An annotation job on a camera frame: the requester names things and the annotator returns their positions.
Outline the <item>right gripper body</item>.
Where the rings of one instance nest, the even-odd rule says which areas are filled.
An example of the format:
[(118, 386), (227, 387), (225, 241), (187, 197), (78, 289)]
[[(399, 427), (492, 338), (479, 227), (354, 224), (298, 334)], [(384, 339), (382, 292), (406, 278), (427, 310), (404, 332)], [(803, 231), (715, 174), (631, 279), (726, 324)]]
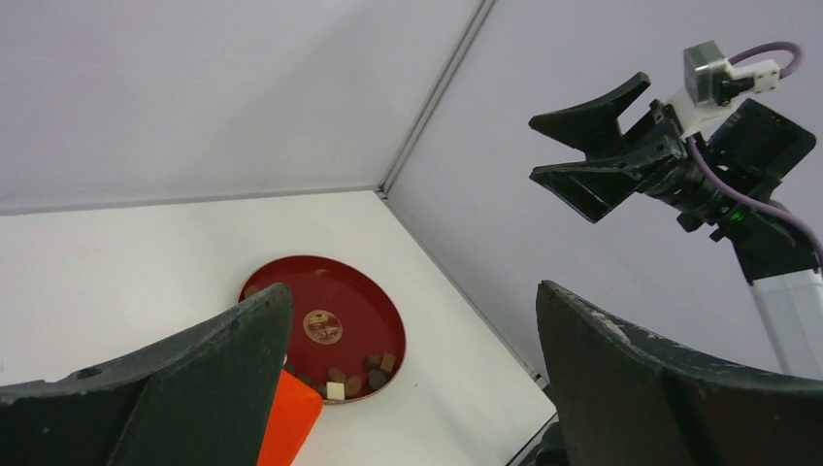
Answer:
[(633, 177), (631, 188), (621, 194), (623, 201), (639, 193), (669, 206), (699, 204), (705, 177), (681, 139), (672, 105), (653, 100), (622, 140)]

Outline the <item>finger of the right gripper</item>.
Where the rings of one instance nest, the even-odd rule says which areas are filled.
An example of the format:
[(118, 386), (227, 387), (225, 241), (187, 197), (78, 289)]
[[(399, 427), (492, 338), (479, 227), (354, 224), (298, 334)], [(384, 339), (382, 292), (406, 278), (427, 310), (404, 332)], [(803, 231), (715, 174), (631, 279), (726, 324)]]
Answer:
[(569, 148), (586, 160), (600, 160), (624, 151), (618, 118), (650, 87), (650, 78), (638, 72), (612, 91), (567, 109), (532, 116), (529, 127)]
[(552, 192), (576, 213), (596, 223), (624, 202), (631, 188), (630, 159), (626, 154), (594, 161), (536, 167), (529, 179)]

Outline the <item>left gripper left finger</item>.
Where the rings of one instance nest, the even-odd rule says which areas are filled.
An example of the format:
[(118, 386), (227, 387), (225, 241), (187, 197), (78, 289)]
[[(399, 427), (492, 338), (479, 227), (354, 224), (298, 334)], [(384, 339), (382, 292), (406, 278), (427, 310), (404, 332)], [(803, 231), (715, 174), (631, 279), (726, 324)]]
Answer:
[(253, 465), (285, 358), (292, 293), (223, 313), (56, 381), (1, 389), (5, 465)]

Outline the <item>orange box lid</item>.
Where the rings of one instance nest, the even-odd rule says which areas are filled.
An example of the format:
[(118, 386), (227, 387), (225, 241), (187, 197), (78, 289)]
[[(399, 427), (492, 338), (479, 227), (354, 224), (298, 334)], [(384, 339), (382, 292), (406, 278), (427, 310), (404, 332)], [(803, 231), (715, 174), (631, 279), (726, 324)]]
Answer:
[(291, 465), (322, 408), (317, 391), (282, 370), (256, 465)]

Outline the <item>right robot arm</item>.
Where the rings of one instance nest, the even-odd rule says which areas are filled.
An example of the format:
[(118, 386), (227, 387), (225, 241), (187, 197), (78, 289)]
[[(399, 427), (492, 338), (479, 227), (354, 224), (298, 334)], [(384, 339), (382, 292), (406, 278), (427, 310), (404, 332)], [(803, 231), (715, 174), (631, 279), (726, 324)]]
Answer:
[(751, 78), (726, 80), (720, 102), (682, 88), (622, 131), (620, 115), (649, 85), (640, 72), (594, 100), (533, 116), (533, 130), (583, 159), (537, 167), (532, 181), (593, 223), (638, 193), (674, 208), (685, 231), (710, 226), (713, 241), (733, 246), (781, 371), (820, 379), (822, 244), (773, 200), (814, 135), (753, 100)]

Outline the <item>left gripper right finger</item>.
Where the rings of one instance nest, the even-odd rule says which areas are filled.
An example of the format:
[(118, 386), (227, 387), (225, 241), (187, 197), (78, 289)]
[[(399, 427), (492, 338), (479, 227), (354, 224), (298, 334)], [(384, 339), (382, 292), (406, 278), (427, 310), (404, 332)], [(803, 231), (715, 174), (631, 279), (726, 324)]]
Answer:
[(818, 465), (822, 384), (734, 363), (544, 281), (536, 318), (571, 465)]

